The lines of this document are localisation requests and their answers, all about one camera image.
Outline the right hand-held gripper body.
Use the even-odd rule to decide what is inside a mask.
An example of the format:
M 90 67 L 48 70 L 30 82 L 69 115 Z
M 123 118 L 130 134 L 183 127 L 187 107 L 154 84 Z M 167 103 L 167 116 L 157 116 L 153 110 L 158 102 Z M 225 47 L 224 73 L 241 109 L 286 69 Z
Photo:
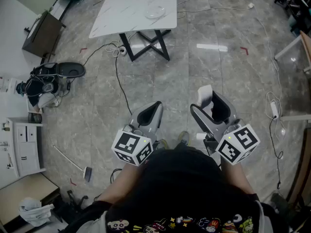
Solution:
M 219 140 L 211 133 L 197 133 L 196 139 L 202 140 L 207 152 L 218 153 L 231 165 L 247 158 L 260 144 L 260 139 L 250 124 L 238 118 L 221 134 Z

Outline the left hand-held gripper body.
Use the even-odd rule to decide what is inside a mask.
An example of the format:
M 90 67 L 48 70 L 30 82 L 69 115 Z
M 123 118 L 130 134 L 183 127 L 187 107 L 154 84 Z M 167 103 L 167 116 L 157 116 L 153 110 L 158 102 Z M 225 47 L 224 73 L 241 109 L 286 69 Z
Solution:
M 111 149 L 121 161 L 140 166 L 158 145 L 157 130 L 158 122 L 143 126 L 130 120 L 123 129 L 118 130 Z

